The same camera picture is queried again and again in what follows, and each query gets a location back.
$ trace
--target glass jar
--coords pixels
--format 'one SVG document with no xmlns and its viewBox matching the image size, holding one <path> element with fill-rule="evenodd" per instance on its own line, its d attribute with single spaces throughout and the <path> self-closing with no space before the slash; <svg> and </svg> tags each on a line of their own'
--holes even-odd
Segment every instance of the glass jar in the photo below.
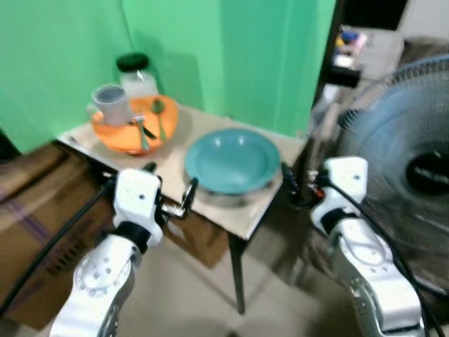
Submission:
<svg viewBox="0 0 449 337">
<path fill-rule="evenodd" d="M 117 58 L 120 82 L 129 98 L 158 95 L 156 80 L 149 71 L 149 59 L 143 53 L 129 53 Z"/>
</svg>

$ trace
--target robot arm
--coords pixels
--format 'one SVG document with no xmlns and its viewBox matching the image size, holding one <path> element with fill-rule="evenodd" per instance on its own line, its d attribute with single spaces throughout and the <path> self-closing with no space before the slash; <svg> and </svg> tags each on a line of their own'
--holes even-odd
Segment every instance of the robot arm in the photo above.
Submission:
<svg viewBox="0 0 449 337">
<path fill-rule="evenodd" d="M 72 291 L 53 322 L 49 337 L 115 337 L 121 306 L 131 293 L 135 272 L 148 247 L 162 238 L 167 218 L 185 218 L 198 181 L 193 179 L 180 206 L 166 206 L 161 180 L 127 169 L 117 176 L 116 229 L 83 257 L 74 271 Z"/>
<path fill-rule="evenodd" d="M 362 202 L 368 176 L 365 159 L 329 159 L 325 169 L 334 185 Z M 328 237 L 333 269 L 351 292 L 362 334 L 423 337 L 420 300 L 395 266 L 391 249 L 339 192 L 331 187 L 323 191 L 323 199 L 311 210 L 311 219 Z"/>
</svg>

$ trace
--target cup handle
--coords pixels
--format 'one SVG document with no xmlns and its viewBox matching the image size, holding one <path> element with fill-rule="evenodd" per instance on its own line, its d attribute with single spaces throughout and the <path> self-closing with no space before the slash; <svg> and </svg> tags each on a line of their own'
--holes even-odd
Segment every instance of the cup handle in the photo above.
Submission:
<svg viewBox="0 0 449 337">
<path fill-rule="evenodd" d="M 93 115 L 98 112 L 98 108 L 94 104 L 92 104 L 92 103 L 87 104 L 86 111 L 87 111 L 87 115 L 91 122 L 104 124 L 103 120 L 101 120 L 101 121 L 93 120 Z"/>
</svg>

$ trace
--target cardboard box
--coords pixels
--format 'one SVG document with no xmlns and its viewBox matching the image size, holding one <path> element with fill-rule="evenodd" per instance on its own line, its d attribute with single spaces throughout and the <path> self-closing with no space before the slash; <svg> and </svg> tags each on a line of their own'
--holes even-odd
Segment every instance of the cardboard box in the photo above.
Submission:
<svg viewBox="0 0 449 337">
<path fill-rule="evenodd" d="M 0 176 L 0 300 L 48 240 L 97 191 L 88 165 L 54 145 L 2 167 Z M 105 199 L 60 240 L 6 313 L 42 329 L 64 304 L 72 271 L 102 230 L 112 229 L 112 205 Z"/>
<path fill-rule="evenodd" d="M 208 268 L 213 268 L 228 248 L 227 233 L 195 213 L 184 221 L 168 221 L 164 233 Z"/>
</svg>

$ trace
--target gray cup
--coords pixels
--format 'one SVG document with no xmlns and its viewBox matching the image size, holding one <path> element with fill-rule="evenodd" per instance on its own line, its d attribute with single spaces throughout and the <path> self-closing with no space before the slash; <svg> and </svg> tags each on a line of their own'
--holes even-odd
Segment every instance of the gray cup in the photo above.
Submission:
<svg viewBox="0 0 449 337">
<path fill-rule="evenodd" d="M 109 125 L 126 125 L 133 120 L 125 90 L 116 84 L 106 84 L 92 92 L 93 104 L 87 106 L 89 114 L 103 113 L 102 122 Z"/>
</svg>

